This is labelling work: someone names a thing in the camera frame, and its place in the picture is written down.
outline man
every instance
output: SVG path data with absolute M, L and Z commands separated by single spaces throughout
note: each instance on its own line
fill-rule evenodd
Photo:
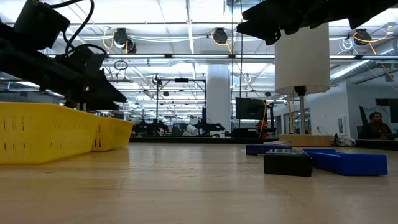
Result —
M 366 126 L 363 127 L 358 139 L 376 139 L 376 140 L 389 140 L 382 134 L 392 134 L 390 128 L 386 123 L 383 123 L 382 116 L 379 112 L 373 112 L 369 115 L 371 120 Z

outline wooden block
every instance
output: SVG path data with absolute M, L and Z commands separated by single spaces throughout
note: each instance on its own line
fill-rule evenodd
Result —
M 328 135 L 309 134 L 281 134 L 280 140 L 290 141 L 292 146 L 300 147 L 330 147 L 331 140 Z

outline yellow basket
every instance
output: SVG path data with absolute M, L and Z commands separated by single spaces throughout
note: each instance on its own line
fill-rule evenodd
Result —
M 95 115 L 48 103 L 0 102 L 0 164 L 33 164 L 90 152 Z
M 92 151 L 108 151 L 129 144 L 132 122 L 102 117 L 98 120 Z

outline computer screen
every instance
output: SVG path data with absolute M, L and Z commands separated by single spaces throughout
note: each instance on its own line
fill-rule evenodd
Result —
M 262 100 L 236 97 L 236 119 L 262 121 L 266 107 Z

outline blue foam block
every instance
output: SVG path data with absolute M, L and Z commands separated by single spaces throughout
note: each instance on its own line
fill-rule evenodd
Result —
M 246 145 L 246 155 L 263 156 L 270 149 L 293 149 L 293 147 L 273 144 L 248 144 Z
M 339 175 L 387 175 L 387 156 L 336 152 L 334 149 L 304 149 L 312 166 Z

